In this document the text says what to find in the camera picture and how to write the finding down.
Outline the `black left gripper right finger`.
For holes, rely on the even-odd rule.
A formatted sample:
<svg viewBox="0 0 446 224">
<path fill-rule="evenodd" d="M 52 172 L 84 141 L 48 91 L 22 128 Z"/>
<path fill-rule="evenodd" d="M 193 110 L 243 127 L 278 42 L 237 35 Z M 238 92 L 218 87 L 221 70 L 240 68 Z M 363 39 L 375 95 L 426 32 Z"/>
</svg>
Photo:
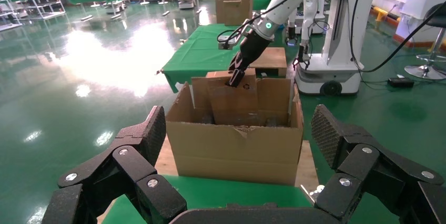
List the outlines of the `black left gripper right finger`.
<svg viewBox="0 0 446 224">
<path fill-rule="evenodd" d="M 400 223 L 445 223 L 444 179 L 437 172 L 386 149 L 324 105 L 314 110 L 311 135 L 334 171 L 314 207 L 335 222 L 347 223 L 363 195 L 370 194 Z"/>
</svg>

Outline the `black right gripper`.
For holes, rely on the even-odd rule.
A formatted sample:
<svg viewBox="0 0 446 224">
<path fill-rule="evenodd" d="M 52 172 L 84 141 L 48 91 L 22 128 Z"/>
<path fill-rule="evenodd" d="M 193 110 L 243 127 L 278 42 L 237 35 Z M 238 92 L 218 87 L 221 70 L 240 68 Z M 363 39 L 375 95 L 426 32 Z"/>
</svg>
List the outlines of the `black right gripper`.
<svg viewBox="0 0 446 224">
<path fill-rule="evenodd" d="M 225 83 L 230 87 L 237 87 L 242 81 L 248 66 L 256 61 L 271 43 L 271 39 L 265 39 L 255 30 L 251 30 L 240 45 L 240 50 L 232 59 L 228 71 L 230 79 Z"/>
</svg>

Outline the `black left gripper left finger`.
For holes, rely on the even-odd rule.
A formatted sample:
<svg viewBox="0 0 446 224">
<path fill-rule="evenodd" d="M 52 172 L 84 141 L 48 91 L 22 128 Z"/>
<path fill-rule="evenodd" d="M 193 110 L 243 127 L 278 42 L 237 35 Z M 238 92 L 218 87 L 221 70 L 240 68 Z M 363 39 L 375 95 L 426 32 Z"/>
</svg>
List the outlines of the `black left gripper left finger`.
<svg viewBox="0 0 446 224">
<path fill-rule="evenodd" d="M 171 222 L 187 203 L 155 168 L 165 137 L 165 111 L 154 106 L 142 123 L 121 129 L 106 150 L 61 175 L 42 222 L 96 223 L 120 196 L 146 223 Z"/>
</svg>

